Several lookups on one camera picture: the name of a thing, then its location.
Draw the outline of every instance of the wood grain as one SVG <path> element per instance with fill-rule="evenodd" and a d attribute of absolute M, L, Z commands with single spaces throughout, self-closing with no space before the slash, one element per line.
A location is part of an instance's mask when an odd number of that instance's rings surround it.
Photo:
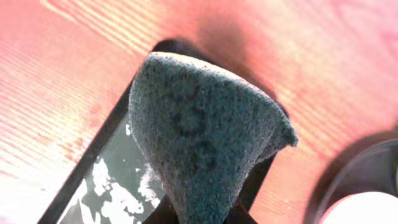
<path fill-rule="evenodd" d="M 300 137 L 251 215 L 300 223 L 327 164 L 398 119 L 393 0 L 0 3 L 0 219 L 35 222 L 152 46 L 191 40 L 271 89 Z"/>

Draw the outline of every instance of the folded cloth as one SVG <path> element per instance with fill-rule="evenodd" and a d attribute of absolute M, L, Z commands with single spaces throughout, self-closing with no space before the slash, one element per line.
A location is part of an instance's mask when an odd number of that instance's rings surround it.
<path fill-rule="evenodd" d="M 297 143 L 290 121 L 263 91 L 173 53 L 144 61 L 129 119 L 180 223 L 222 223 L 254 164 Z"/>

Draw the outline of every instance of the glossy surface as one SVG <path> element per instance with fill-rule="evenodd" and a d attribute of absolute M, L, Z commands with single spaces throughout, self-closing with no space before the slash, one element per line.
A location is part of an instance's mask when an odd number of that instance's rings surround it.
<path fill-rule="evenodd" d="M 2 1 L 0 219 L 39 219 L 149 50 L 181 36 L 288 110 L 300 143 L 250 214 L 300 223 L 327 164 L 398 118 L 397 21 L 393 0 Z"/>

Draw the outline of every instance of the wooden surface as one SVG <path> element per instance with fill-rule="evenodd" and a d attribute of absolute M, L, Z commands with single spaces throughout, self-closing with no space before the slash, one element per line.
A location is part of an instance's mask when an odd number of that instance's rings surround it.
<path fill-rule="evenodd" d="M 300 223 L 345 146 L 398 118 L 398 1 L 0 2 L 0 221 L 43 214 L 152 46 L 193 41 L 276 93 L 300 137 L 250 211 Z"/>

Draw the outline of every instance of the microfiber cloth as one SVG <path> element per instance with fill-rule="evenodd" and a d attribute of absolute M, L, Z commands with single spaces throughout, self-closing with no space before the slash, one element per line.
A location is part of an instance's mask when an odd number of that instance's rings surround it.
<path fill-rule="evenodd" d="M 251 168 L 294 129 L 277 104 L 202 60 L 151 53 L 132 83 L 132 136 L 158 173 L 180 223 L 222 223 Z"/>

